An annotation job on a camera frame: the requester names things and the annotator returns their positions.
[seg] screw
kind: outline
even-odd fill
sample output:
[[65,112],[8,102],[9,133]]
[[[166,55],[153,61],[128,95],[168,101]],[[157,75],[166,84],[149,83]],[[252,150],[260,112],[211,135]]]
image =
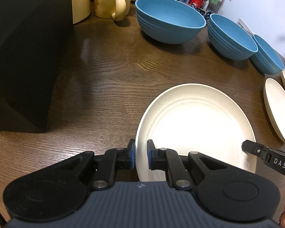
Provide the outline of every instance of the screw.
[[103,180],[97,180],[97,181],[93,182],[93,186],[95,188],[105,188],[105,187],[107,187],[107,182],[103,181]]
[[180,188],[187,188],[191,185],[191,183],[188,180],[181,179],[176,181],[176,185]]

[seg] wooden table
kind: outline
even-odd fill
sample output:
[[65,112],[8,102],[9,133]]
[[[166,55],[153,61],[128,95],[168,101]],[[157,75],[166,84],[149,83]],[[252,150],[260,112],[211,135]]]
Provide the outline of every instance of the wooden table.
[[[220,56],[207,29],[190,42],[166,45],[144,34],[132,7],[122,22],[91,15],[75,25],[52,94],[48,132],[0,132],[0,211],[12,180],[86,150],[102,154],[135,138],[152,100],[183,83],[202,83],[230,96],[247,115],[256,140],[285,150],[267,116],[263,75],[249,60]],[[285,201],[285,177],[258,160],[257,173],[272,180]]]

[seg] yellow mug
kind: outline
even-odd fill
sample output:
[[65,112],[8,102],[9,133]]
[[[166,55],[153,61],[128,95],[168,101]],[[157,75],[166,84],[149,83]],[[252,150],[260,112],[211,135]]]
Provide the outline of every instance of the yellow mug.
[[95,15],[122,21],[129,13],[131,0],[94,0]]

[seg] mug handle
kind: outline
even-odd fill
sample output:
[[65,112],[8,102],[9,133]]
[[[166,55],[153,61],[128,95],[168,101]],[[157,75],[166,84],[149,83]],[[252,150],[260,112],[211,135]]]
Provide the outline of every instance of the mug handle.
[[116,12],[112,13],[113,20],[122,21],[126,16],[127,3],[125,0],[115,0]]

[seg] bowl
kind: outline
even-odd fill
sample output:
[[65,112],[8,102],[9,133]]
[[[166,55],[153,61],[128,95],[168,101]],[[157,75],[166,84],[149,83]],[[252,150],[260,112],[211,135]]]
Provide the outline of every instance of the bowl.
[[208,36],[216,50],[232,60],[244,60],[258,51],[252,37],[226,17],[213,13],[208,24]]
[[275,50],[260,36],[254,34],[252,38],[259,48],[259,51],[251,57],[256,68],[270,75],[283,71],[284,64]]
[[198,11],[176,0],[136,0],[135,7],[141,29],[163,43],[184,43],[206,26]]

